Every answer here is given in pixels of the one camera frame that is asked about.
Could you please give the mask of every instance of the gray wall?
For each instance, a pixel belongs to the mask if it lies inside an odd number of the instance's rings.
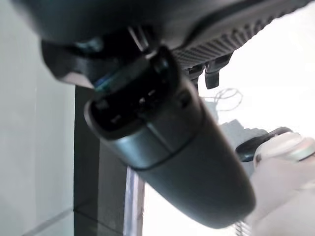
[[[0,1],[0,235],[20,236],[72,208],[74,97]]]

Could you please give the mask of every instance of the ridged plastic surface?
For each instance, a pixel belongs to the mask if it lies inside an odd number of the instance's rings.
[[[222,34],[220,37],[214,38],[195,47],[187,49],[177,49],[173,51],[177,62],[182,69],[192,68],[195,65],[205,63],[224,55],[230,54],[242,47],[247,41],[255,36],[259,31],[264,29],[266,25],[274,19],[285,14],[294,12],[295,10],[304,7],[312,0],[296,1],[296,6],[292,9],[279,12],[275,15],[270,15],[264,19],[260,19],[254,23],[246,24],[239,29],[233,29],[230,32]]]

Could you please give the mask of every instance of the vented grille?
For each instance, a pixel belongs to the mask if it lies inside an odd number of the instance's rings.
[[[246,223],[240,221],[236,223],[234,227],[236,230],[235,232],[236,236],[251,236],[250,227]]]
[[[248,40],[261,31],[266,25],[271,23],[275,18],[291,13],[296,9],[305,6],[309,2],[311,2],[311,0],[300,0],[300,4],[294,9],[289,9],[277,15],[265,18],[265,20],[259,20],[253,24],[245,25],[243,28],[234,29],[229,33],[223,34],[219,38],[215,38],[196,47],[174,50],[173,55],[180,64],[181,68],[187,69],[230,54],[236,49],[242,47]]]

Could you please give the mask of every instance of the white wall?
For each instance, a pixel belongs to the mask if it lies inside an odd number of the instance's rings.
[[[74,96],[0,1],[0,235],[21,236],[72,207]]]
[[[238,89],[243,95],[236,109],[218,112],[220,124],[238,120],[224,125],[231,144],[254,136],[258,130],[249,130],[253,128],[272,131],[287,126],[315,138],[315,3],[274,21],[236,51],[220,73],[218,88],[206,90],[204,82],[199,84],[204,97],[226,88]],[[222,100],[217,109],[233,108],[239,99]],[[146,187],[143,236],[231,234],[235,235],[231,230],[216,231],[193,222]]]

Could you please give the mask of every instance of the white plastic object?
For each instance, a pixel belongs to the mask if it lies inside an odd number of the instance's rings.
[[[304,138],[298,133],[287,132],[278,135],[258,147],[254,156],[254,166],[270,158],[301,161],[315,153],[315,140]]]
[[[274,137],[257,149],[254,165],[251,236],[314,236],[315,140],[291,132]]]

